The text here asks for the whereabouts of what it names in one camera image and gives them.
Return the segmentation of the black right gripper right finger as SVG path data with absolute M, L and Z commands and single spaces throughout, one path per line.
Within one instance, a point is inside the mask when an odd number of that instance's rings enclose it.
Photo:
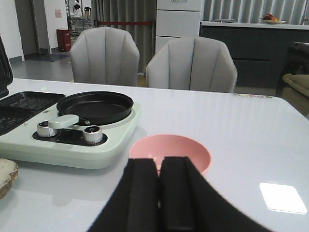
M 163 232 L 266 232 L 200 174 L 188 157 L 165 157 L 160 171 Z

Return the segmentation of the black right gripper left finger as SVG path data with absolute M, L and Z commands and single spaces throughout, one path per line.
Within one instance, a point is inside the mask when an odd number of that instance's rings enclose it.
M 129 159 L 89 232 L 157 232 L 158 176 L 152 159 Z

